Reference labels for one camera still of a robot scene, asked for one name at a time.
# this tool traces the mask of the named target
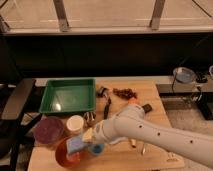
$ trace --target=chair armrest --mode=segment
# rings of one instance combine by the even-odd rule
[[[29,99],[35,79],[26,78],[16,86],[10,95],[2,113],[3,120],[16,120],[22,114],[26,102]]]

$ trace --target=blue object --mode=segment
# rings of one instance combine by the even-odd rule
[[[100,155],[104,150],[104,144],[92,144],[88,147],[88,150],[95,156]]]
[[[82,141],[82,136],[83,134],[80,134],[67,140],[67,155],[72,155],[79,152],[90,145],[90,143],[85,143]]]

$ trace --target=blue cup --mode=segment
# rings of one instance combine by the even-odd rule
[[[104,144],[92,144],[88,147],[90,153],[95,156],[100,155],[104,150]]]

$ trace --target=dried fruit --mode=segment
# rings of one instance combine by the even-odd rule
[[[132,97],[137,98],[137,93],[133,92],[132,89],[130,89],[130,88],[121,89],[121,90],[114,88],[113,93],[115,95],[117,95],[118,97],[125,99],[125,100],[129,100]]]

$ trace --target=floor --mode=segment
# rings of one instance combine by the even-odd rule
[[[84,28],[148,27],[154,5],[155,0],[64,0],[70,27]],[[212,0],[165,1],[161,25],[213,25],[212,9]],[[11,28],[58,28],[52,0],[8,0],[1,15]]]
[[[198,132],[213,136],[213,121],[204,120],[201,112],[195,104],[188,105],[180,98],[164,97],[162,98],[163,105],[167,112],[171,125],[174,128]],[[20,149],[17,171],[24,171],[27,168],[31,147],[22,147]],[[195,163],[189,159],[185,159],[185,167],[181,169],[167,169],[162,171],[213,171],[201,164]],[[0,163],[7,163],[8,156]]]

